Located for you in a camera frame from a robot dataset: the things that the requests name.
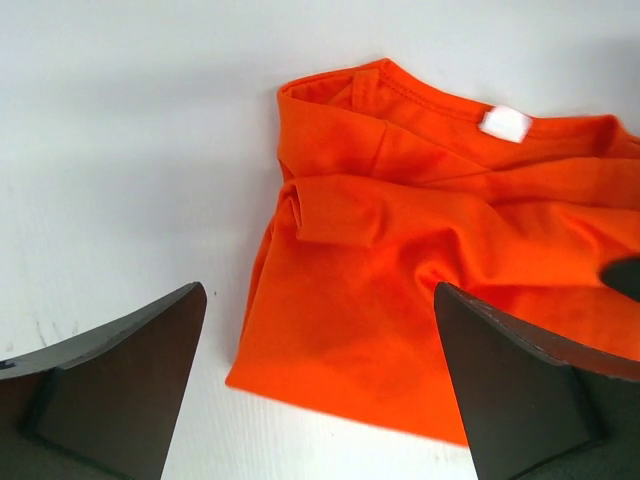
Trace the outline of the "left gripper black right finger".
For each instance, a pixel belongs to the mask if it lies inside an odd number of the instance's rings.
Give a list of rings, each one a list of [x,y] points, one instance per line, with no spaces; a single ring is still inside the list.
[[[638,478],[638,362],[448,283],[434,308],[478,478]]]

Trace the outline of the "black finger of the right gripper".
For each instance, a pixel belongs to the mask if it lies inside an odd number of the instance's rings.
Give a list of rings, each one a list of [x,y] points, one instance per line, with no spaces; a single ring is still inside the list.
[[[640,259],[625,258],[606,265],[599,274],[601,282],[616,292],[640,301]]]

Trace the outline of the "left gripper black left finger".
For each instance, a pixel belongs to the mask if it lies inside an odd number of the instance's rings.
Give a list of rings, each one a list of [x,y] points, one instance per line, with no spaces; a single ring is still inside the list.
[[[2,360],[2,478],[161,478],[206,304],[193,282]]]

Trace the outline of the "orange t shirt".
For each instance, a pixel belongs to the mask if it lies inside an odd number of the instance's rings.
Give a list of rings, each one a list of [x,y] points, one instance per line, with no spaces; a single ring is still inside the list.
[[[576,342],[639,356],[639,306],[600,271],[639,251],[639,140],[612,116],[481,131],[488,105],[388,59],[277,94],[284,184],[230,387],[456,444],[447,282]]]

